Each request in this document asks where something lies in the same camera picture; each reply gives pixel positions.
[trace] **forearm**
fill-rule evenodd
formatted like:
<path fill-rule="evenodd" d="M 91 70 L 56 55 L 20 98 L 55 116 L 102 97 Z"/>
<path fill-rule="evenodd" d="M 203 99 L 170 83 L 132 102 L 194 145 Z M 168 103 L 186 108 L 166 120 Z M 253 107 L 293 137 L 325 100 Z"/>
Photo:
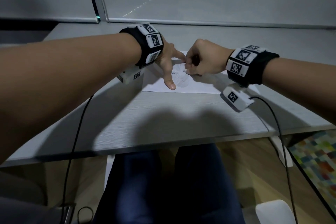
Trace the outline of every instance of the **forearm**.
<path fill-rule="evenodd" d="M 22 145 L 137 63 L 140 56 L 140 45 L 125 33 L 1 49 L 1 140 Z M 18 145 L 10 148 L 9 152 L 2 148 L 1 157 L 3 152 L 8 157 Z"/>
<path fill-rule="evenodd" d="M 336 124 L 336 66 L 299 60 L 271 60 L 263 84 Z"/>

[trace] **leg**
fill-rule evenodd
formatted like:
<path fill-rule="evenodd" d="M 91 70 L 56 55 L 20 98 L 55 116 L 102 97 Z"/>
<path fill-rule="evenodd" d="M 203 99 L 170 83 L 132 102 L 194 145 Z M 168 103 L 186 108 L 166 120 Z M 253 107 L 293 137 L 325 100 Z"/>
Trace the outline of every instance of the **leg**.
<path fill-rule="evenodd" d="M 117 154 L 93 223 L 154 223 L 160 174 L 157 151 Z"/>
<path fill-rule="evenodd" d="M 215 144 L 180 147 L 175 159 L 175 182 L 178 215 L 183 222 L 245 223 Z"/>

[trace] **hand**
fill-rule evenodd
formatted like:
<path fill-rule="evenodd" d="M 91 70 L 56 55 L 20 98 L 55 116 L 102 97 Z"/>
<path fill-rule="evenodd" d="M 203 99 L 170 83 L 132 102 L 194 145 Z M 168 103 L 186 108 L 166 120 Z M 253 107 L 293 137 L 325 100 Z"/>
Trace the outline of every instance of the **hand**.
<path fill-rule="evenodd" d="M 187 58 L 182 52 L 179 52 L 175 49 L 174 44 L 167 43 L 163 37 L 162 39 L 164 43 L 163 51 L 155 62 L 163 70 L 163 81 L 165 82 L 166 86 L 171 90 L 174 90 L 176 89 L 176 85 L 174 84 L 173 78 L 171 77 L 171 72 L 173 71 L 171 58 L 178 58 L 184 62 L 186 62 Z"/>
<path fill-rule="evenodd" d="M 185 64 L 187 74 L 220 73 L 225 70 L 226 62 L 233 51 L 233 49 L 222 47 L 208 40 L 197 39 L 187 53 Z M 192 64 L 191 61 L 195 55 L 199 55 L 198 66 Z"/>

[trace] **colorful rug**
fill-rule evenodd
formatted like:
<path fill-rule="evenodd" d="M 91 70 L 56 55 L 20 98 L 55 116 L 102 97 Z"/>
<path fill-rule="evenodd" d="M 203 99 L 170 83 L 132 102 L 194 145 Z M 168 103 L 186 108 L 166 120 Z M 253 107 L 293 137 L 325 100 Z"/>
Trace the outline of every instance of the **colorful rug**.
<path fill-rule="evenodd" d="M 317 132 L 289 150 L 336 215 L 336 130 Z"/>

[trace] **white marker block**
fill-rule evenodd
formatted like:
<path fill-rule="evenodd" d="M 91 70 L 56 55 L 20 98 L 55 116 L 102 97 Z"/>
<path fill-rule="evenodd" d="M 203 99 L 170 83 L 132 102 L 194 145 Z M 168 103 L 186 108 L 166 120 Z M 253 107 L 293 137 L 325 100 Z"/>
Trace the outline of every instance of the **white marker block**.
<path fill-rule="evenodd" d="M 117 76 L 117 78 L 123 84 L 129 84 L 134 81 L 136 78 L 139 78 L 143 74 L 143 70 L 140 70 L 138 66 L 133 66 L 132 68 L 127 69 Z"/>
<path fill-rule="evenodd" d="M 231 105 L 237 108 L 239 112 L 254 103 L 254 100 L 249 99 L 249 95 L 244 92 L 245 89 L 246 88 L 239 87 L 237 83 L 233 83 L 227 86 L 223 91 L 223 96 Z"/>

